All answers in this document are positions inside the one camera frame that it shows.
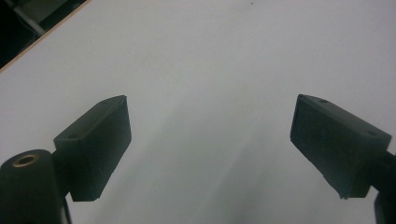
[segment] white surface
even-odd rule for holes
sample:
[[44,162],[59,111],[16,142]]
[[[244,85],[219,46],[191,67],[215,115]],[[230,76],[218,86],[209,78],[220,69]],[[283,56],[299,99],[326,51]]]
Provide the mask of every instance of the white surface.
[[[290,142],[298,93],[396,134],[396,3],[91,1],[0,74],[0,158],[128,96],[133,142],[74,223],[375,223]],[[395,152],[394,144],[389,151]]]

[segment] white table surface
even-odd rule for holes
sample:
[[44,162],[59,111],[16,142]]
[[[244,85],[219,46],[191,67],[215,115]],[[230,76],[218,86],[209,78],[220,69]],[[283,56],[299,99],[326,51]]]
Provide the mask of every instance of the white table surface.
[[[54,151],[97,102],[128,96],[133,140],[86,223],[375,223],[290,142],[299,93],[396,134],[396,2],[105,1],[0,74],[0,162]],[[394,153],[391,143],[389,151]]]

